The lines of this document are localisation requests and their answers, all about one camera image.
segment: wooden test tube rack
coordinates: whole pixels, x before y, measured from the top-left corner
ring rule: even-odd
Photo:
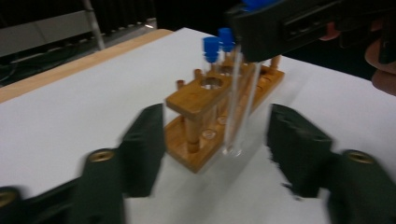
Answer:
[[[279,59],[280,56],[275,57],[270,67],[262,66],[252,111],[260,105],[284,76],[283,72],[277,71]],[[253,72],[252,67],[254,64],[251,63],[241,65],[242,74]],[[212,89],[203,88],[204,84],[212,86]],[[205,165],[223,143],[224,124],[218,122],[214,124],[213,129],[216,135],[212,139],[203,138],[201,129],[207,113],[216,109],[222,100],[229,97],[231,85],[232,77],[217,73],[203,77],[201,70],[196,69],[194,80],[186,85],[184,81],[178,81],[177,91],[165,100],[169,108],[180,114],[165,127],[168,154],[194,173]]]

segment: glass test tube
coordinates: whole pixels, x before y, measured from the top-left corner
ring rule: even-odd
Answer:
[[[230,77],[233,73],[233,34],[230,28],[224,27],[219,29],[219,39],[220,39],[220,60],[221,66],[219,73],[222,76]],[[221,125],[225,125],[227,123],[227,110],[229,104],[229,94],[224,97],[218,104],[218,123]]]
[[[227,125],[225,129],[223,153],[231,156],[238,156],[243,149],[243,142],[246,137],[248,126],[248,115],[250,113],[257,80],[261,70],[261,64],[256,63],[254,71],[247,72],[242,77],[239,76],[239,65],[242,62],[240,46],[237,47],[236,60],[233,70],[232,97],[230,99],[230,111],[228,113]]]
[[[204,66],[201,87],[209,91],[220,87],[220,80],[216,77],[219,73],[219,38],[215,36],[206,37],[204,40]],[[203,115],[202,137],[213,139],[216,137],[217,106],[214,105]]]

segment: blue test tube cap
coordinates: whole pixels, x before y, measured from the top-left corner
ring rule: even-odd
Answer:
[[[253,11],[262,7],[268,7],[277,2],[277,0],[243,0],[243,2],[247,5],[247,11]]]
[[[230,28],[224,27],[219,29],[219,38],[222,50],[230,52],[233,49],[233,33]]]
[[[219,57],[219,38],[215,36],[205,37],[204,39],[204,55],[209,63],[215,63]]]

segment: white tabletop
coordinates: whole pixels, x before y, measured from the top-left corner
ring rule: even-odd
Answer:
[[[0,186],[26,186],[31,197],[78,176],[88,152],[117,146],[141,109],[192,79],[205,36],[182,29],[0,104]],[[324,200],[297,202],[280,186],[264,145],[269,104],[301,112],[335,140],[334,151],[372,154],[396,180],[395,97],[312,64],[283,58],[279,67],[286,76],[251,115],[244,153],[217,153],[196,175],[165,155],[153,195],[126,200],[129,223],[328,223]],[[166,122],[174,116],[166,110]]]

